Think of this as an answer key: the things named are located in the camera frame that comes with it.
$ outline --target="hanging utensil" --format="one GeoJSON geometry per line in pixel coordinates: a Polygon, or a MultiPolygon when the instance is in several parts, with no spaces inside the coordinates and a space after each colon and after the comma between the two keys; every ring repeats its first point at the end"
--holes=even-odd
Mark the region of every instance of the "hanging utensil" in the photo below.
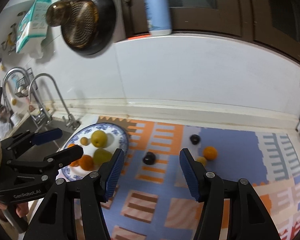
{"type": "Polygon", "coordinates": [[[47,23],[60,26],[64,41],[82,55],[92,55],[107,46],[116,22],[113,0],[61,0],[47,11],[47,23]]]}

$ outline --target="blue gripper pad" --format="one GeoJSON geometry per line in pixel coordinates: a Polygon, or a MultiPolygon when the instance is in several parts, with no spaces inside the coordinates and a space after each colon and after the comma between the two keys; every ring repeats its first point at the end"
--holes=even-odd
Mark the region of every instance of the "blue gripper pad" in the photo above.
{"type": "Polygon", "coordinates": [[[50,131],[35,134],[32,138],[32,143],[35,145],[42,145],[47,142],[60,139],[61,137],[62,137],[62,130],[56,128],[50,131]]]}
{"type": "Polygon", "coordinates": [[[204,180],[203,175],[206,173],[204,166],[201,163],[194,161],[187,148],[180,151],[179,161],[191,196],[194,197],[196,201],[202,202],[199,182],[204,180]]]}
{"type": "Polygon", "coordinates": [[[117,182],[123,168],[124,164],[124,151],[121,149],[117,149],[114,152],[113,157],[111,158],[109,163],[112,163],[112,159],[116,157],[116,160],[113,163],[112,169],[108,178],[106,179],[106,187],[105,187],[105,198],[108,200],[113,196],[115,187],[117,186],[117,182]]]}

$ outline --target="blue and white plate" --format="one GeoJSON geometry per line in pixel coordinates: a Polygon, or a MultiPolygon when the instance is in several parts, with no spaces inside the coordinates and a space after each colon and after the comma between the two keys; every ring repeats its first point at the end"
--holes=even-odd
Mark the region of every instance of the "blue and white plate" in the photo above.
{"type": "MultiPolygon", "coordinates": [[[[106,147],[104,147],[105,150],[113,154],[117,148],[121,148],[124,151],[124,154],[125,155],[127,154],[128,147],[129,147],[129,139],[126,132],[118,125],[115,125],[113,123],[105,123],[105,122],[95,123],[80,130],[69,139],[69,141],[64,146],[64,149],[66,149],[71,143],[78,144],[83,148],[83,152],[84,152],[83,154],[87,154],[93,157],[95,150],[98,148],[95,147],[90,142],[90,138],[93,132],[96,130],[102,130],[108,136],[107,145],[106,147]],[[84,146],[80,143],[80,139],[82,137],[87,137],[89,139],[90,142],[89,145],[84,146]]],[[[61,171],[63,175],[70,181],[82,179],[85,175],[91,172],[91,171],[83,170],[80,166],[78,167],[66,166],[63,167],[61,171]]]]}

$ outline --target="tissue package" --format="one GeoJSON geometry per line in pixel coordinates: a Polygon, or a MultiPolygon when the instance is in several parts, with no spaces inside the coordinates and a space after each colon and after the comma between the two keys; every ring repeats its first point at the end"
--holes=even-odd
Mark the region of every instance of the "tissue package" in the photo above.
{"type": "Polygon", "coordinates": [[[35,0],[19,23],[17,31],[17,53],[29,53],[33,58],[43,56],[41,42],[47,36],[46,12],[51,0],[35,0]]]}

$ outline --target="sink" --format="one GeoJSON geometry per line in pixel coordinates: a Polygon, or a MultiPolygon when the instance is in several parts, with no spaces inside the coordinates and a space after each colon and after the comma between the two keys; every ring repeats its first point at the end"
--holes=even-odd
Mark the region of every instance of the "sink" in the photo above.
{"type": "MultiPolygon", "coordinates": [[[[65,142],[71,137],[73,134],[73,130],[71,128],[67,128],[62,121],[52,120],[48,125],[39,129],[38,132],[44,132],[47,130],[52,130],[55,128],[60,128],[62,130],[62,137],[58,140],[51,141],[42,145],[34,145],[28,151],[26,151],[23,155],[21,155],[18,160],[19,161],[42,161],[44,157],[51,155],[65,144],[65,142]]],[[[17,131],[13,135],[17,135],[19,133],[26,132],[30,130],[30,132],[37,131],[37,125],[34,123],[34,120],[29,117],[26,121],[17,129],[17,131]]]]}

